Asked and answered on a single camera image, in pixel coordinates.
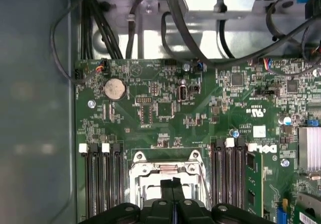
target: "green circuit board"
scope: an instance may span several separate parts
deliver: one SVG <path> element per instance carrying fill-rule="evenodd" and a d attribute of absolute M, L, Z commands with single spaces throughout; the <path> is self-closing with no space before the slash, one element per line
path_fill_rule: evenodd
<path fill-rule="evenodd" d="M 79 61 L 76 68 L 86 75 L 100 64 Z M 273 59 L 270 67 L 294 73 L 306 65 L 301 59 Z M 319 196 L 320 180 L 306 177 L 297 147 L 298 128 L 321 116 L 318 71 L 288 78 L 252 62 L 217 70 L 200 63 L 184 69 L 166 59 L 107 60 L 101 72 L 76 87 L 75 95 L 77 147 L 85 143 L 99 152 L 108 143 L 117 153 L 109 168 L 98 155 L 78 154 L 79 221 L 130 201 L 134 190 L 128 172 L 137 151 L 149 161 L 172 161 L 198 150 L 211 205 L 229 202 L 274 222 L 283 199 L 290 205 L 300 191 Z M 291 125 L 280 124 L 282 117 L 290 117 Z M 217 148 L 234 132 L 239 134 L 236 146 L 255 143 L 255 151 Z M 93 197 L 98 192 L 102 195 Z M 107 192 L 115 197 L 101 197 Z"/>

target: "cable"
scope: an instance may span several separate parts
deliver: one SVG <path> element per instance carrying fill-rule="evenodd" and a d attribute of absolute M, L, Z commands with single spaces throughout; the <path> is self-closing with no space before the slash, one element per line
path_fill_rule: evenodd
<path fill-rule="evenodd" d="M 225 40 L 225 23 L 226 23 L 226 20 L 220 20 L 219 21 L 220 42 L 221 42 L 221 45 L 222 45 L 222 48 L 223 48 L 225 54 L 229 58 L 235 58 L 234 55 L 231 53 L 229 47 L 227 46 L 227 43 L 226 43 L 226 40 Z"/>
<path fill-rule="evenodd" d="M 113 49 L 112 44 L 110 42 L 110 39 L 107 36 L 107 33 L 104 30 L 104 27 L 102 26 L 102 22 L 100 21 L 100 18 L 97 15 L 97 9 L 93 8 L 93 10 L 94 10 L 93 16 L 94 16 L 95 22 L 96 22 L 99 32 L 101 34 L 102 41 L 104 42 L 104 44 L 107 48 L 107 51 L 110 54 L 111 59 L 118 59 L 116 53 L 114 52 L 114 49 Z"/>
<path fill-rule="evenodd" d="M 100 10 L 99 3 L 97 0 L 91 0 L 92 5 L 92 11 L 95 18 L 95 21 L 98 25 L 99 31 L 102 35 L 103 41 L 109 40 L 110 44 L 107 43 L 107 45 L 110 45 L 112 50 L 108 50 L 110 55 L 115 55 L 115 57 L 111 57 L 113 59 L 123 59 L 122 53 L 120 51 L 119 45 L 117 43 L 117 40 L 115 38 L 115 35 L 106 20 L 103 12 Z"/>
<path fill-rule="evenodd" d="M 304 33 L 302 35 L 302 41 L 301 41 L 301 52 L 302 52 L 302 57 L 306 62 L 309 62 L 310 59 L 307 57 L 306 53 L 305 53 L 305 45 L 306 45 L 306 41 L 307 41 L 307 35 L 310 31 L 311 27 L 307 27 L 304 30 Z"/>
<path fill-rule="evenodd" d="M 183 41 L 185 42 L 186 46 L 189 48 L 189 50 L 197 57 L 199 60 L 205 64 L 214 66 L 214 63 L 212 63 L 200 50 L 196 42 L 194 41 L 193 37 L 191 36 L 189 29 L 187 28 L 184 17 L 181 11 L 181 8 L 179 6 L 178 0 L 166 0 L 170 12 L 172 14 L 173 21 L 180 32 Z"/>
<path fill-rule="evenodd" d="M 241 58 L 238 58 L 235 60 L 219 63 L 220 65 L 216 65 L 214 68 L 225 69 L 225 68 L 229 68 L 229 67 L 233 67 L 233 66 L 238 66 L 238 65 L 240 65 L 244 62 L 247 62 L 251 59 L 254 59 L 254 58 L 262 57 L 262 56 L 266 55 L 267 53 L 272 52 L 275 49 L 277 49 L 278 47 L 282 46 L 291 37 L 295 36 L 296 34 L 298 34 L 301 31 L 303 31 L 305 28 L 311 26 L 314 22 L 316 22 L 319 19 L 320 19 L 320 16 L 313 17 L 313 18 L 307 20 L 306 22 L 302 23 L 300 26 L 298 26 L 297 28 L 292 30 L 290 33 L 288 33 L 287 35 L 282 37 L 282 39 L 278 40 L 277 42 L 275 42 L 275 43 L 273 43 L 273 44 L 271 44 L 271 45 L 269 45 L 269 46 L 267 46 L 257 52 L 251 53 L 247 56 L 244 56 L 244 57 L 241 57 Z"/>
<path fill-rule="evenodd" d="M 272 13 L 273 13 L 273 11 L 274 11 L 274 9 L 275 9 L 275 6 L 276 6 L 279 2 L 281 2 L 281 1 L 283 1 L 283 0 L 277 0 L 275 3 L 273 3 L 273 4 L 269 7 L 269 9 L 268 9 L 268 11 L 267 11 L 267 13 L 266 13 L 266 18 L 265 18 L 266 25 L 267 25 L 267 28 L 268 28 L 269 32 L 270 32 L 275 38 L 277 38 L 277 39 L 281 39 L 282 37 L 284 37 L 284 33 L 282 33 L 282 32 L 275 26 L 275 24 L 273 23 L 273 21 L 272 21 Z M 295 39 L 293 39 L 293 38 L 290 38 L 288 41 L 291 42 L 291 43 L 293 43 L 293 44 L 295 44 L 295 45 L 297 45 L 298 47 L 301 45 L 297 40 L 295 40 Z"/>
<path fill-rule="evenodd" d="M 176 61 L 178 62 L 181 62 L 183 64 L 185 63 L 189 63 L 189 61 L 185 61 L 184 59 L 180 59 L 179 57 L 177 57 L 174 52 L 172 52 L 172 50 L 170 49 L 170 47 L 168 46 L 167 42 L 166 42 L 166 31 L 167 31 L 167 28 L 166 28 L 166 16 L 170 15 L 171 13 L 170 12 L 165 12 L 163 15 L 162 15 L 162 20 L 161 20 L 161 24 L 160 24 L 160 34 L 162 36 L 162 45 L 166 51 L 166 53 L 173 59 L 175 59 Z"/>
<path fill-rule="evenodd" d="M 71 76 L 68 75 L 68 73 L 65 71 L 63 66 L 61 65 L 61 62 L 59 60 L 57 49 L 56 49 L 56 42 L 55 42 L 55 31 L 58 26 L 58 24 L 61 22 L 61 20 L 67 16 L 72 10 L 77 8 L 83 0 L 77 0 L 70 4 L 70 6 L 63 11 L 63 13 L 53 22 L 53 24 L 50 26 L 50 47 L 52 51 L 52 55 L 54 57 L 55 64 L 58 68 L 58 70 L 62 73 L 62 75 L 67 78 L 69 81 L 71 81 L 74 84 L 84 84 L 87 82 L 90 78 L 92 78 L 96 74 L 96 70 L 90 72 L 84 79 L 74 79 Z"/>
<path fill-rule="evenodd" d="M 135 0 L 134 4 L 132 5 L 129 11 L 130 15 L 135 16 L 137 8 L 142 1 L 143 0 Z M 130 59 L 132 55 L 132 48 L 134 45 L 134 38 L 135 38 L 135 29 L 136 29 L 135 19 L 131 19 L 130 21 L 128 21 L 128 42 L 126 47 L 126 59 Z"/>
<path fill-rule="evenodd" d="M 310 68 L 308 68 L 308 69 L 306 69 L 306 70 L 304 70 L 302 72 L 298 72 L 298 73 L 291 73 L 291 74 L 289 74 L 289 73 L 281 73 L 281 72 L 276 72 L 276 71 L 274 71 L 274 70 L 272 70 L 270 68 L 268 68 L 267 71 L 269 71 L 269 72 L 271 72 L 271 73 L 273 73 L 275 75 L 278 75 L 278 76 L 296 77 L 296 76 L 305 75 L 306 73 L 311 72 L 311 71 L 319 68 L 320 67 L 320 63 L 321 63 L 321 57 L 318 58 L 318 60 L 316 61 L 316 63 L 312 67 L 310 67 Z"/>

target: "heatsink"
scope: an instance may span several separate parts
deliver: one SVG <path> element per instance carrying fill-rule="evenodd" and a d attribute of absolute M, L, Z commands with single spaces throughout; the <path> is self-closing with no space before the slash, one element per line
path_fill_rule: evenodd
<path fill-rule="evenodd" d="M 299 166 L 307 171 L 321 170 L 321 128 L 299 128 Z"/>

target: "chip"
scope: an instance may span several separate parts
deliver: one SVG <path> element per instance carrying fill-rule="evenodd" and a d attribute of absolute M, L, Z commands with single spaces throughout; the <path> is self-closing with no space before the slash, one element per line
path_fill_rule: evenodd
<path fill-rule="evenodd" d="M 220 121 L 220 117 L 218 117 L 218 116 L 213 116 L 212 117 L 212 122 L 213 123 L 217 123 L 217 122 L 219 122 Z"/>
<path fill-rule="evenodd" d="M 247 201 L 251 204 L 255 204 L 255 195 L 252 193 L 252 191 L 248 190 L 247 191 Z"/>
<path fill-rule="evenodd" d="M 287 92 L 298 92 L 299 82 L 298 80 L 289 80 L 287 82 Z"/>
<path fill-rule="evenodd" d="M 218 107 L 218 106 L 213 106 L 213 107 L 212 107 L 212 113 L 213 113 L 214 115 L 219 115 L 219 114 L 220 114 L 220 107 Z"/>
<path fill-rule="evenodd" d="M 232 86 L 243 86 L 243 75 L 241 73 L 233 73 Z"/>
<path fill-rule="evenodd" d="M 246 165 L 254 170 L 254 156 L 251 154 L 247 154 L 246 156 Z"/>

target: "capacitor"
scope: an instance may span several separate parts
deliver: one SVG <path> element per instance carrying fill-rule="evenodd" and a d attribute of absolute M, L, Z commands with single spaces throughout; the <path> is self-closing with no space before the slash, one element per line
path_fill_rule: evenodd
<path fill-rule="evenodd" d="M 233 138 L 237 138 L 240 136 L 240 133 L 237 129 L 231 129 L 229 133 L 230 133 L 230 136 L 232 136 Z"/>
<path fill-rule="evenodd" d="M 183 64 L 183 71 L 184 72 L 189 72 L 191 69 L 191 65 L 189 63 L 184 63 Z"/>
<path fill-rule="evenodd" d="M 289 167 L 290 166 L 290 161 L 288 159 L 282 159 L 281 160 L 281 166 L 282 167 Z"/>
<path fill-rule="evenodd" d="M 179 85 L 186 85 L 186 79 L 180 79 Z"/>
<path fill-rule="evenodd" d="M 288 116 L 281 116 L 279 117 L 278 122 L 280 125 L 291 125 L 292 119 Z"/>

